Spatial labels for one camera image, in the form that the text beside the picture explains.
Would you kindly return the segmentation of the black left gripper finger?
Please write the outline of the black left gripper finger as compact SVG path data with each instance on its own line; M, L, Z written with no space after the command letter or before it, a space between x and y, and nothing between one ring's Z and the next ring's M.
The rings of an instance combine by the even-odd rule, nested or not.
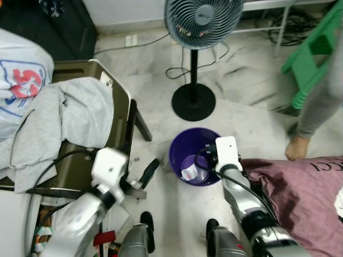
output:
M140 189L145 189L150 183L152 177L154 176L156 170L159 168L161 161L159 159L153 159L145 168L144 173L139 179Z

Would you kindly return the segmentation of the white pink wrapper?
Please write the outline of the white pink wrapper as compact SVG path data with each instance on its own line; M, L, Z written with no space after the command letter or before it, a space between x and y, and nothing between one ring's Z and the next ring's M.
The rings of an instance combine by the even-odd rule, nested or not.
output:
M192 164L181 170L181 178L186 182L197 183L203 179L203 174L195 164Z

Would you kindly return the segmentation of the grey robot left leg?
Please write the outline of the grey robot left leg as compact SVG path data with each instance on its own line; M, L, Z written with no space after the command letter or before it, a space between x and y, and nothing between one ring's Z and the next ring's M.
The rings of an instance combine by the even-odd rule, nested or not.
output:
M153 216L145 211L123 238L118 257L149 257L155 249Z

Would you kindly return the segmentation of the grey robot leg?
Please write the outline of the grey robot leg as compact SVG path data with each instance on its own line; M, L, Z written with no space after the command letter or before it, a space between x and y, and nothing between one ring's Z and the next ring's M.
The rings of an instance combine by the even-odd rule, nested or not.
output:
M240 240L213 218L206 223L206 242L208 257L248 257Z
M149 257L155 249L153 216L145 211L123 238L118 257Z

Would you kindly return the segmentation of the red plastic item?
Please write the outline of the red plastic item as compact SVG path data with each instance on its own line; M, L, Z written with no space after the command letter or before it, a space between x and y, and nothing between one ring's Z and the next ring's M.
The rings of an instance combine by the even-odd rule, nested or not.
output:
M100 246L105 243L112 243L116 240L115 231L99 232L93 239L93 246Z

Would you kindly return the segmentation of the olive brown chair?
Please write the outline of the olive brown chair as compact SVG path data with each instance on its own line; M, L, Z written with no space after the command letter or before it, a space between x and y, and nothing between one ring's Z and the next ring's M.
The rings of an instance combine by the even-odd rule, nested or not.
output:
M130 154L130 145L134 129L137 128L147 141L152 135L137 110L137 103L108 68L98 59L79 59L78 61L56 61L53 81L91 77L100 79L112 88L114 118L106 147L120 148ZM27 193L51 196L52 198L76 199L92 183L91 169L93 158L84 154L67 156L56 164L56 175L37 186L32 186Z

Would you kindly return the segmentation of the grey sweatshirt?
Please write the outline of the grey sweatshirt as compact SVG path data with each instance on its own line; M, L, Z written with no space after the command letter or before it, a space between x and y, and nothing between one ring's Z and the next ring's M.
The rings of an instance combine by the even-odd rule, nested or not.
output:
M14 182L15 193L56 174L49 165L64 140L103 148L114 118L113 89L83 77L44 87L19 118L0 116L0 179Z

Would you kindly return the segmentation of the grey robot right leg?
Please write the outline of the grey robot right leg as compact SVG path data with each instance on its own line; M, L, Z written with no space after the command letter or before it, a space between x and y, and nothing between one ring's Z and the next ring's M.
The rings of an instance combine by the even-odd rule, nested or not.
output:
M240 240L213 218L206 223L206 242L208 257L248 257Z

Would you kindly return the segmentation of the purple cartoon print blanket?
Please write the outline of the purple cartoon print blanket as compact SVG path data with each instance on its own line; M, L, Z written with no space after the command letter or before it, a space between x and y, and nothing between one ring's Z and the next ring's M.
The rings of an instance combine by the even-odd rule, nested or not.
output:
M312 257L343 257L343 223L335 207L343 184L341 156L251 158L243 159L242 165L271 201L279 224Z

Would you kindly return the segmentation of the person leg grey trousers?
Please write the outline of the person leg grey trousers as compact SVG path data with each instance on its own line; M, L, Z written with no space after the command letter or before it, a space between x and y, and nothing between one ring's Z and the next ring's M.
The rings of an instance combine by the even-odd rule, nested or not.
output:
M311 138L323 123L333 117L343 103L341 29L336 29L335 35L337 41L333 54L329 57L326 75L307 95L300 113L296 134L304 139Z

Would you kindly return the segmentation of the grey blue standing fan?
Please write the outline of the grey blue standing fan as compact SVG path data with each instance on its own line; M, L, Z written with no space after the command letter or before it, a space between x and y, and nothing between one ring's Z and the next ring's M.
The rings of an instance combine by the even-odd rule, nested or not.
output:
M198 52L223 42L242 11L243 0L165 0L165 27L175 42L190 51L190 81L176 89L171 99L179 118L198 122L215 110L213 91L198 83Z

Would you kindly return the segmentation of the green plastic stool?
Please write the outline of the green plastic stool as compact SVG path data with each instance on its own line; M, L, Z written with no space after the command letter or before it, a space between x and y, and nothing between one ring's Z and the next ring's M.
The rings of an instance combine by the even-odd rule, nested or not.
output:
M341 27L343 3L336 0L331 10L314 27L299 48L287 59L281 71L292 72L298 91L291 103L279 112L297 116L307 95L321 82L326 74L329 59L337 44L335 30Z

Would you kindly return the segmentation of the white red blue print shirt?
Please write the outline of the white red blue print shirt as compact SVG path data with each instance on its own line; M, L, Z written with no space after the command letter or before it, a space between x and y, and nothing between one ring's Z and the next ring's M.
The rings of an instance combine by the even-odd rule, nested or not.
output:
M53 71L54 60L42 47L0 28L0 141L14 134Z

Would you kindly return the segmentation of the black floor cabinet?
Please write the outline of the black floor cabinet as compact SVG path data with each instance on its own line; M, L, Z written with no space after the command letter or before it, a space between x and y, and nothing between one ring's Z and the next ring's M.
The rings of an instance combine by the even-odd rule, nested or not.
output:
M24 37L55 61L85 61L98 32L83 0L0 0L0 28Z

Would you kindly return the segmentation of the white metal table frame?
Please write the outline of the white metal table frame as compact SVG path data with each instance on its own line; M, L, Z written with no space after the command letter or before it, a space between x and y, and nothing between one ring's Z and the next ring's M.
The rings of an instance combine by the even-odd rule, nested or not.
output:
M318 3L332 3L335 0L246 0L243 3L243 12L247 11L264 11L271 9L282 8L284 14L282 15L281 24L278 26L272 27L257 27L257 28L244 28L236 29L233 33L247 33L247 32L263 32L263 31L272 31L278 30L279 34L277 37L277 43L274 50L274 56L279 56L279 51L281 49L282 39L284 39L284 31L286 27L287 18L286 15L289 15L290 10L297 5L311 5Z

